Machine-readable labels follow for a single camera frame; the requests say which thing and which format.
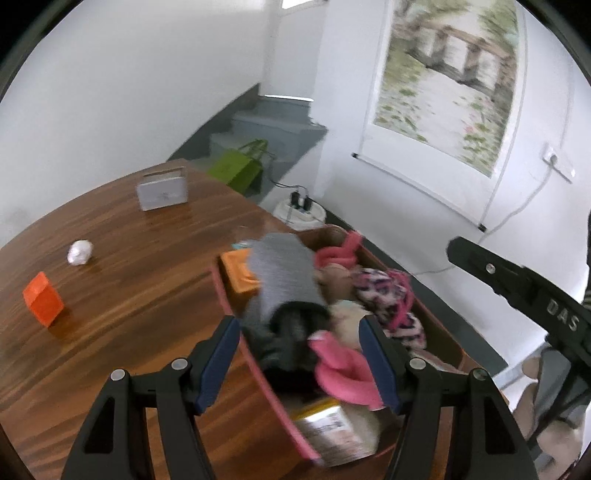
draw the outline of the painting of bridge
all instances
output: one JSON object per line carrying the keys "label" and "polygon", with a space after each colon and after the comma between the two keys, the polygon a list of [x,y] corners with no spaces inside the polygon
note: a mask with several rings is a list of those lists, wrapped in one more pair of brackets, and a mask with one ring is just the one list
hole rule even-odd
{"label": "painting of bridge", "polygon": [[514,0],[394,0],[374,124],[491,176],[513,101]]}

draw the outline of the blue gripper pad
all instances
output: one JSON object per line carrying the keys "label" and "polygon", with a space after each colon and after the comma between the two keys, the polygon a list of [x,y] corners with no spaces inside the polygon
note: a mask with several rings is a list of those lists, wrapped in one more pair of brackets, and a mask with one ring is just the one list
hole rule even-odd
{"label": "blue gripper pad", "polygon": [[405,368],[404,362],[397,358],[393,341],[386,338],[375,319],[363,318],[359,322],[359,343],[382,401],[393,412],[399,413],[402,402],[397,392],[400,386],[397,380],[404,375]]}
{"label": "blue gripper pad", "polygon": [[199,351],[195,352],[196,360],[191,359],[191,375],[198,377],[199,394],[194,404],[199,414],[216,401],[239,341],[240,323],[226,316],[212,337],[196,347]]}

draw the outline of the pink leopard print cloth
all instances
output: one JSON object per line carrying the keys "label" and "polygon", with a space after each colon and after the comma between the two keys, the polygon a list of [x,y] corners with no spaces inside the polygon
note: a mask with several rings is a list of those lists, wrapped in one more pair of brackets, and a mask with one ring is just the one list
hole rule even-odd
{"label": "pink leopard print cloth", "polygon": [[398,270],[374,268],[353,270],[357,298],[374,312],[391,338],[410,349],[425,349],[427,338],[419,319],[410,311],[414,303],[408,275]]}

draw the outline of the orange block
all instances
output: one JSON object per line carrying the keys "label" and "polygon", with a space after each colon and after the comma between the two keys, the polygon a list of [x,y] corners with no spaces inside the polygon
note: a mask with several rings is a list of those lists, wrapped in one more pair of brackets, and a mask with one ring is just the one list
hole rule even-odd
{"label": "orange block", "polygon": [[45,327],[49,327],[64,309],[64,303],[43,272],[31,280],[22,296],[29,310]]}
{"label": "orange block", "polygon": [[259,281],[248,269],[247,261],[250,253],[250,248],[222,253],[222,262],[226,267],[228,279],[236,293],[251,293],[259,288]]}

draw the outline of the black plug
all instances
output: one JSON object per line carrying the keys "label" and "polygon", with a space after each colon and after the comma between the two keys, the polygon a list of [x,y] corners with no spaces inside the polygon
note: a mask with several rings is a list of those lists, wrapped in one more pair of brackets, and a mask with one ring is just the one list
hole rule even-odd
{"label": "black plug", "polygon": [[302,205],[303,210],[305,212],[309,212],[310,210],[312,210],[312,205],[314,205],[314,200],[312,200],[310,197],[306,195],[306,198],[304,199],[304,204]]}
{"label": "black plug", "polygon": [[291,192],[290,205],[293,208],[300,208],[300,192],[297,190],[295,192]]}

